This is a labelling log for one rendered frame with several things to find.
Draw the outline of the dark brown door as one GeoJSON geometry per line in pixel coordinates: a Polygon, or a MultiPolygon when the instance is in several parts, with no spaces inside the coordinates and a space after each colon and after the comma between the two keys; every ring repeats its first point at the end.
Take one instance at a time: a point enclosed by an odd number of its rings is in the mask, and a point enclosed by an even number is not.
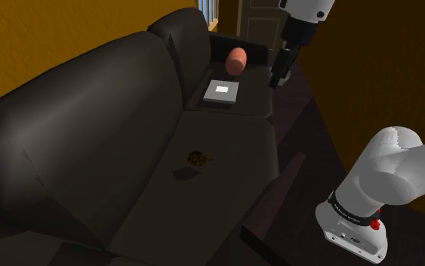
{"type": "Polygon", "coordinates": [[[288,14],[279,8],[280,0],[239,0],[237,36],[265,45],[273,57],[282,46],[280,37],[288,14]]]}

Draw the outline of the dark brown sofa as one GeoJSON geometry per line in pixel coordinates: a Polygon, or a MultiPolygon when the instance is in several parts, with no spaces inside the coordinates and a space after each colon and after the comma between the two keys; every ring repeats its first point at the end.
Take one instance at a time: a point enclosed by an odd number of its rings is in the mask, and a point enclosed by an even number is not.
{"type": "Polygon", "coordinates": [[[240,238],[279,176],[267,61],[181,8],[0,97],[0,266],[270,266],[240,238]]]}

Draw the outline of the pink oval potato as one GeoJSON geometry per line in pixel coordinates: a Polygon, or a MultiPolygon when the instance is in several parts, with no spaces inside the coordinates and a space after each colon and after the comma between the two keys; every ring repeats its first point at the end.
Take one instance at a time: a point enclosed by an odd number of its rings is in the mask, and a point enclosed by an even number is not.
{"type": "Polygon", "coordinates": [[[226,71],[231,76],[240,75],[246,66],[247,54],[243,48],[234,48],[226,59],[226,71]]]}

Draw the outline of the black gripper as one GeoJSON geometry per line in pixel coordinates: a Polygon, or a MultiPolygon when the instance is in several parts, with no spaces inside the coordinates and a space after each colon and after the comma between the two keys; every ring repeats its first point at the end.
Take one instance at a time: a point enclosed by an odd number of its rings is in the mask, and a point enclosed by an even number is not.
{"type": "Polygon", "coordinates": [[[269,80],[271,88],[276,88],[278,85],[283,86],[290,79],[292,68],[300,53],[300,46],[308,46],[311,43],[318,25],[318,23],[309,23],[291,16],[287,18],[281,33],[281,39],[286,41],[288,45],[295,47],[292,50],[290,48],[281,48],[279,50],[271,69],[269,80]]]}

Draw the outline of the small brown round thing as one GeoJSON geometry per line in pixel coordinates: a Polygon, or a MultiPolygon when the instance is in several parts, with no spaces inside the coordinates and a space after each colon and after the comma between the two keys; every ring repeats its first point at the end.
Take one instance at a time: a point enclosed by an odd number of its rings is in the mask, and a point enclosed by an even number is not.
{"type": "Polygon", "coordinates": [[[190,165],[193,166],[204,166],[207,165],[210,161],[213,161],[213,159],[201,151],[194,150],[189,153],[187,161],[190,165]]]}

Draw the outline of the window with blue panes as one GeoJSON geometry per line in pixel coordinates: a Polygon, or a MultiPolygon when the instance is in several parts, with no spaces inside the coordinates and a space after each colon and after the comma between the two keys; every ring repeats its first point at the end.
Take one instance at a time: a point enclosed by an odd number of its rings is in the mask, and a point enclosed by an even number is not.
{"type": "Polygon", "coordinates": [[[219,0],[195,0],[196,7],[203,13],[209,31],[217,30],[219,0]]]}

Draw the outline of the grey flat box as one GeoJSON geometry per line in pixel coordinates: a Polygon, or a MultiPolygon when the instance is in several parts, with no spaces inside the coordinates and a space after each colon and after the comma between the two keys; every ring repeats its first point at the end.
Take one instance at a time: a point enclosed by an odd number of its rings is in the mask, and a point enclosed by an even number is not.
{"type": "Polygon", "coordinates": [[[212,79],[205,91],[203,101],[219,104],[234,104],[236,102],[238,89],[238,82],[212,79]]]}

